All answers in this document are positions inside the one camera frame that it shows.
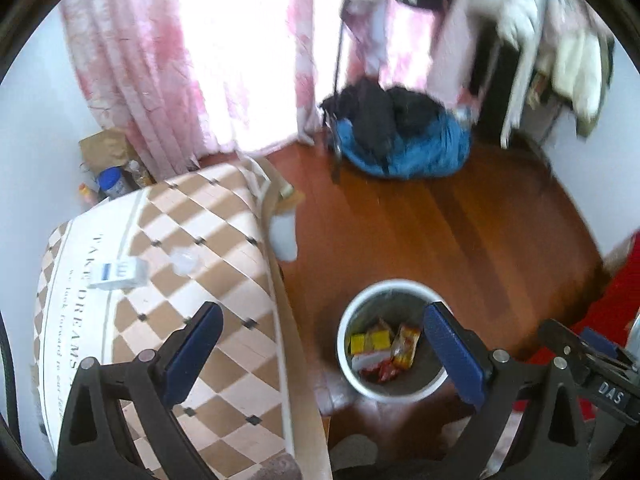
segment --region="bed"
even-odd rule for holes
[[[271,219],[288,184],[265,160],[244,158],[171,178],[59,226],[38,283],[34,384],[43,430],[56,452],[78,363],[130,361],[157,349],[204,301],[223,309],[224,330],[174,415],[221,479],[243,480],[288,452],[307,479],[331,478],[321,418],[277,260]],[[198,265],[174,273],[188,248]],[[138,256],[147,285],[87,288],[94,262]],[[136,449],[165,478],[132,403],[123,412]]]

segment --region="screw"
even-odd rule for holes
[[[497,349],[494,350],[494,359],[499,363],[505,363],[509,360],[509,354],[506,350]]]
[[[156,357],[156,351],[151,348],[147,348],[138,354],[138,359],[143,363],[148,363]]]
[[[80,367],[82,370],[88,370],[95,364],[95,359],[93,357],[85,357],[80,361]]]
[[[555,357],[554,358],[554,365],[557,368],[560,368],[561,370],[564,370],[566,368],[566,360],[562,357]]]

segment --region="yellow snack package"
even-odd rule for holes
[[[351,336],[351,355],[362,354],[364,352],[364,334],[354,334]]]
[[[371,344],[375,352],[391,348],[391,335],[388,330],[379,330],[370,334]]]
[[[401,370],[408,370],[414,364],[415,349],[420,339],[420,329],[400,325],[398,335],[394,340],[391,355],[394,358],[394,365]]]

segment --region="wooden floor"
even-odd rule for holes
[[[475,145],[450,178],[385,182],[349,167],[339,186],[322,147],[294,144],[269,159],[306,194],[297,261],[283,264],[310,380],[332,414],[330,445],[363,433],[383,459],[437,458],[438,434],[468,410],[446,383],[412,406],[359,398],[341,377],[335,336],[346,305],[387,278],[425,283],[489,348],[526,357],[540,320],[581,317],[601,261],[582,220],[537,163]]]

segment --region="blue container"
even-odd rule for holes
[[[132,189],[126,183],[120,168],[107,168],[98,175],[98,185],[111,198],[117,198],[130,193]]]

